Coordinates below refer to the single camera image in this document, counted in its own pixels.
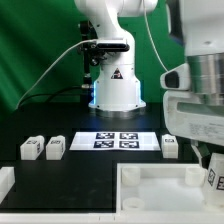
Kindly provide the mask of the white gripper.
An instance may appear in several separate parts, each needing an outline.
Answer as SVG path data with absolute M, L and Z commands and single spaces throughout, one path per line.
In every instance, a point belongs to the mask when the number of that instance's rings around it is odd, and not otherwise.
M 203 142 L 224 146 L 224 106 L 206 105 L 201 96 L 191 92 L 169 90 L 163 97 L 163 110 L 168 131 L 197 140 L 191 147 L 199 165 L 208 167 L 211 153 Z

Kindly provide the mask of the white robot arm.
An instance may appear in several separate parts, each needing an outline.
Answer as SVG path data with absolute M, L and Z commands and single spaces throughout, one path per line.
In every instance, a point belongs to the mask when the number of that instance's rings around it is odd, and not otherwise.
M 135 76 L 135 40 L 120 17 L 141 16 L 158 0 L 74 0 L 92 23 L 90 43 L 100 64 L 89 107 L 105 115 L 145 107 Z M 191 140 L 200 165 L 224 165 L 224 0 L 166 0 L 170 35 L 183 44 L 185 62 L 160 76 L 165 124 L 172 135 Z

